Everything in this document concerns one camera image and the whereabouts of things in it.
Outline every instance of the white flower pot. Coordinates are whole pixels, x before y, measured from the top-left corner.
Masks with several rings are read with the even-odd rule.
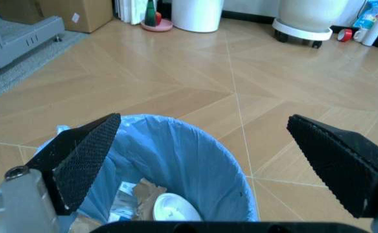
[[[183,30],[209,33],[219,28],[224,0],[173,0],[171,19]]]
[[[343,13],[348,0],[280,0],[281,23],[309,32],[325,32]]]

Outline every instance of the red tape roll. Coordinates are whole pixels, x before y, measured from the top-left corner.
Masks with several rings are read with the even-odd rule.
[[[338,33],[337,40],[341,42],[347,42],[351,39],[352,36],[353,36],[353,31],[351,29],[348,29],[348,28],[342,29]]]

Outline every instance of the tiled floor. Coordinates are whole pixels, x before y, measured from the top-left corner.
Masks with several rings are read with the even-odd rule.
[[[378,49],[282,44],[269,25],[223,19],[215,33],[149,33],[112,21],[0,97],[0,180],[55,134],[107,113],[183,119],[239,161],[262,220],[339,221],[347,213],[285,129],[302,114],[378,144]]]

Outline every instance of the pink plate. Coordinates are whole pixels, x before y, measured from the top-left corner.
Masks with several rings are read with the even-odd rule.
[[[170,20],[163,18],[159,25],[155,27],[151,27],[144,24],[144,20],[143,20],[141,21],[141,27],[143,27],[147,31],[152,31],[152,32],[167,32],[170,29],[172,29],[173,23]]]

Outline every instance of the green bottle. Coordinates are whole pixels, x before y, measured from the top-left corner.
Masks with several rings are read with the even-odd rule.
[[[147,2],[147,10],[146,10],[146,17],[144,19],[144,23],[147,26],[151,26],[151,27],[156,26],[156,10],[154,9],[153,0],[148,0]]]

